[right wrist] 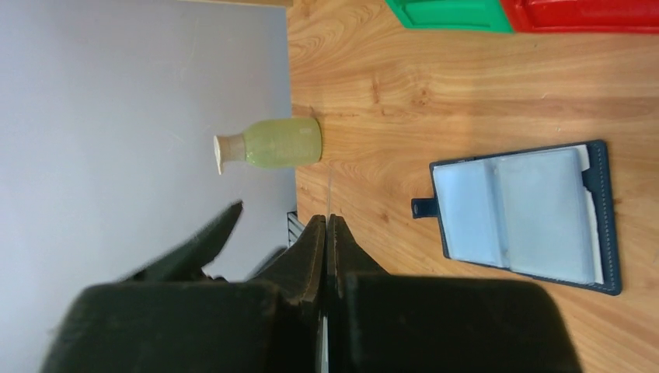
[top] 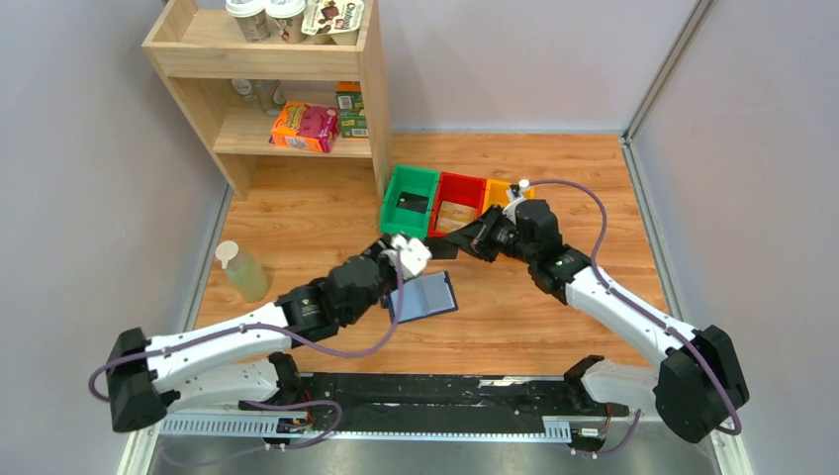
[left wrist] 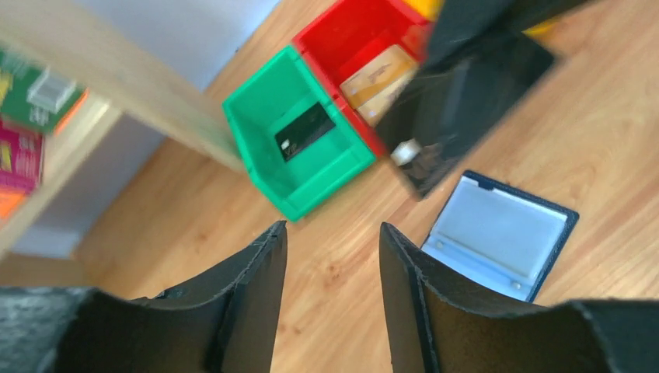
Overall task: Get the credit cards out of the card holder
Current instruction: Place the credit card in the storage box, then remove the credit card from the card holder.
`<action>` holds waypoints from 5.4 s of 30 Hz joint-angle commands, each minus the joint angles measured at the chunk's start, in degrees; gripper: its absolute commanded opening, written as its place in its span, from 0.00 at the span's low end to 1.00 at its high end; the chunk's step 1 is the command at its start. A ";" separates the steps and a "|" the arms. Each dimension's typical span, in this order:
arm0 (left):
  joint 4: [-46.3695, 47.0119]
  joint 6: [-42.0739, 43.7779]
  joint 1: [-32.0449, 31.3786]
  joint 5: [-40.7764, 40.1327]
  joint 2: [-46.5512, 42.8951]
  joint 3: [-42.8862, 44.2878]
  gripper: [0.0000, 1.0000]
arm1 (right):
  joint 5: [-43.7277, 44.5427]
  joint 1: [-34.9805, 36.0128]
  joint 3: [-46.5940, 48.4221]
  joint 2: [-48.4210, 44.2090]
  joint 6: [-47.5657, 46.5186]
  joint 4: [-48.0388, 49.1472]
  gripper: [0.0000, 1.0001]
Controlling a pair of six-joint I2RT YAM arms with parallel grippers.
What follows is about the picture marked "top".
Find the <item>navy blue card holder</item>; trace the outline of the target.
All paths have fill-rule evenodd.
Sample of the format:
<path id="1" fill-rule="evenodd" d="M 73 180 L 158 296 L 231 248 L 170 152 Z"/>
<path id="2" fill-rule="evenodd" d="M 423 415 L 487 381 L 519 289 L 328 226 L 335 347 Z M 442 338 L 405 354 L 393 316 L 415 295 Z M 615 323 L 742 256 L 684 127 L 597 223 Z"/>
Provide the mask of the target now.
<path id="1" fill-rule="evenodd" d="M 393 290 L 384 298 L 381 307 L 391 319 L 396 317 L 397 305 L 403 302 L 398 317 L 400 324 L 456 312 L 459 308 L 450 275 L 447 271 L 423 275 L 404 284 L 404 293 Z"/>

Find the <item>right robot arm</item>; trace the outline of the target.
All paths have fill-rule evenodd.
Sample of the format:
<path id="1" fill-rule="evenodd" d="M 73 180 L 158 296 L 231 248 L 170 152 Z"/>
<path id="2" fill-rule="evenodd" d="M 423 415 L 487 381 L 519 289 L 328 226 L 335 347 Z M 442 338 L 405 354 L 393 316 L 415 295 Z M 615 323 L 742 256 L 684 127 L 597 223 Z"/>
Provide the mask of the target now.
<path id="1" fill-rule="evenodd" d="M 655 412 L 679 438 L 698 443 L 750 398 L 733 341 L 717 326 L 699 330 L 665 315 L 620 286 L 593 257 L 563 240 L 558 219 L 543 200 L 491 206 L 452 233 L 428 237 L 436 259 L 464 252 L 493 262 L 504 255 L 526 265 L 534 285 L 564 305 L 599 321 L 635 347 L 648 368 L 600 356 L 567 371 L 567 406 L 591 413 L 601 403 Z"/>

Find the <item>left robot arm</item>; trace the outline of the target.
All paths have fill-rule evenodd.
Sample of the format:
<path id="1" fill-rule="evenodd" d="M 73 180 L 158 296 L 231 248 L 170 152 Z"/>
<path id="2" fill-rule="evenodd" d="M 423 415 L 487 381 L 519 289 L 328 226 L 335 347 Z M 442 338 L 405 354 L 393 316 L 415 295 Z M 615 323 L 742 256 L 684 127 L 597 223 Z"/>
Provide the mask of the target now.
<path id="1" fill-rule="evenodd" d="M 116 433 L 228 401 L 289 411 L 301 401 L 303 385 L 291 376 L 288 350 L 308 346 L 327 352 L 323 340 L 421 276 L 430 259 L 421 240 L 383 235 L 327 275 L 242 316 L 168 335 L 123 331 L 107 362 L 89 377 L 88 389 L 107 403 Z"/>

